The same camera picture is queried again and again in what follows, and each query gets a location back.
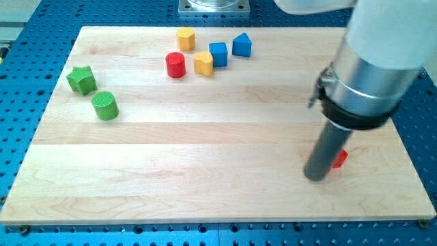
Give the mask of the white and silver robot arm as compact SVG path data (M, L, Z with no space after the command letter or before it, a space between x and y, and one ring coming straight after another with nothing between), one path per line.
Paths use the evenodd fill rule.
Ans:
M352 8L347 30L308 105L322 104L327 122L304 167L321 181L354 130L382 126L436 51L436 0L283 0L293 15Z

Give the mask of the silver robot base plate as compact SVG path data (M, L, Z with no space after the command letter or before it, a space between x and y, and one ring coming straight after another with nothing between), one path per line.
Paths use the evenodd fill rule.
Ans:
M221 14L241 13L251 11L249 0L179 0L180 14Z

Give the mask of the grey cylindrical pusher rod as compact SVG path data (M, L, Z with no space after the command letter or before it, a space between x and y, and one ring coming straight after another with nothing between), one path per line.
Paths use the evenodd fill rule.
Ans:
M312 181L323 180L351 133L351 129L328 120L305 164L304 175Z

